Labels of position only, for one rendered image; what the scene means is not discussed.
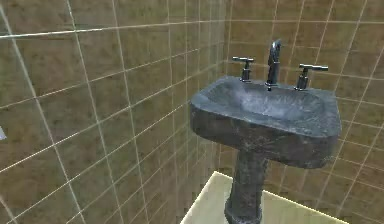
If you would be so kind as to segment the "chrome sink faucet spout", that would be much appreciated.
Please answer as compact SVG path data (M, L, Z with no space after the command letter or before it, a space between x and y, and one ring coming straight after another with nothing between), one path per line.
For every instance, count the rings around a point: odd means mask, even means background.
M268 66L269 71L267 75L267 81L265 85L268 87L268 90L271 90L273 86L277 85L279 67L280 67L280 49L281 49L281 40L275 40L270 47Z

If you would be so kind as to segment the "dark grey stone pedestal sink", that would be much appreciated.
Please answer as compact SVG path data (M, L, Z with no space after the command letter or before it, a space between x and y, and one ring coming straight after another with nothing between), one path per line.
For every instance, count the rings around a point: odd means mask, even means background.
M199 137L236 149L237 162L224 215L228 224L261 224L268 163L324 167L342 125L332 91L223 76L196 92L190 127Z

